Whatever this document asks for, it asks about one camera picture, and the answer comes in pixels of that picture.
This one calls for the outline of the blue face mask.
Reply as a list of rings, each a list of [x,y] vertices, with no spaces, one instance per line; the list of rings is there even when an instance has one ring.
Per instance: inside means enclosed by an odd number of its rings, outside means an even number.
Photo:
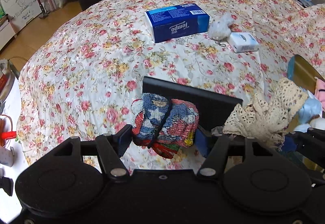
[[[309,90],[306,90],[306,92],[308,93],[309,97],[297,112],[298,121],[300,124],[309,123],[309,121],[315,116],[322,117],[321,102],[315,97],[312,92]]]
[[[299,124],[297,127],[294,128],[294,131],[306,133],[309,128],[311,128],[311,125],[309,123]]]

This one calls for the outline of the blue tissue box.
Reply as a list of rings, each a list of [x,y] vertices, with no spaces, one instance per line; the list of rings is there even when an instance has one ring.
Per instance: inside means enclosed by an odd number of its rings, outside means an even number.
[[[145,12],[155,43],[207,32],[210,16],[197,4],[182,4]]]

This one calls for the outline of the pink plush toy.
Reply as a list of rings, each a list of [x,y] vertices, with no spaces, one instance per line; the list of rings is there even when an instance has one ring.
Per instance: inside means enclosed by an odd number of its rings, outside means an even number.
[[[325,82],[317,77],[315,79],[315,97],[321,102],[322,110],[325,111]]]

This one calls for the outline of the floral bed cover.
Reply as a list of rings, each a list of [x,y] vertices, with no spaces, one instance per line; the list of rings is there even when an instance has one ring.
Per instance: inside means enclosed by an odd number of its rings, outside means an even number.
[[[155,43],[145,12],[194,3],[211,19],[234,18],[256,52],[236,53],[207,34]],[[102,0],[62,25],[20,73],[17,133],[28,164],[71,136],[94,140],[132,120],[146,76],[240,98],[271,97],[301,55],[324,73],[324,5],[294,0]]]

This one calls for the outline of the white fluffy plush keychain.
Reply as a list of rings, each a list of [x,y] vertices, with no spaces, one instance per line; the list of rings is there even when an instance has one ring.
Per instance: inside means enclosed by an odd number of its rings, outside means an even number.
[[[208,37],[215,41],[221,41],[228,38],[231,34],[231,25],[234,18],[230,13],[225,13],[219,19],[214,20],[208,29]]]

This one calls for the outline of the white tissue pack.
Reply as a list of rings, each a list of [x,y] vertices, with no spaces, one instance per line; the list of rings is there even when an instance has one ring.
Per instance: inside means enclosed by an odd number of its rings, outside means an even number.
[[[259,43],[249,32],[232,32],[227,39],[235,53],[254,52],[259,48]]]

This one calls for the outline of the green white plush toy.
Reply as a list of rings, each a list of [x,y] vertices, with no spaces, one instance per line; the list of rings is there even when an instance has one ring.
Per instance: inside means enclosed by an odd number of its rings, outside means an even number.
[[[318,117],[309,122],[311,128],[325,130],[325,119]]]

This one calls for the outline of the colourful patterned cloth bundle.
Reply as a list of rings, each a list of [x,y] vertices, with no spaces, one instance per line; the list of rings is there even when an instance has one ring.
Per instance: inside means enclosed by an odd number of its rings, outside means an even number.
[[[133,142],[172,159],[181,147],[194,145],[199,112],[195,104],[143,93],[131,105]]]

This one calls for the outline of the gold metal tray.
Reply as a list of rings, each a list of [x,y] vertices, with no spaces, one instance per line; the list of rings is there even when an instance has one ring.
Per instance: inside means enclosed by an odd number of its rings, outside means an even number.
[[[315,93],[317,79],[324,82],[321,74],[301,55],[294,55],[288,62],[287,78],[297,86]]]

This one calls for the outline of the beige crochet doily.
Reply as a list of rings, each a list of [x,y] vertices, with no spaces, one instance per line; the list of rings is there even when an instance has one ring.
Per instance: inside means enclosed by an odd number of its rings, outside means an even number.
[[[288,78],[281,78],[269,101],[254,94],[242,107],[237,104],[223,126],[224,134],[254,137],[270,148],[281,148],[286,129],[309,95]]]

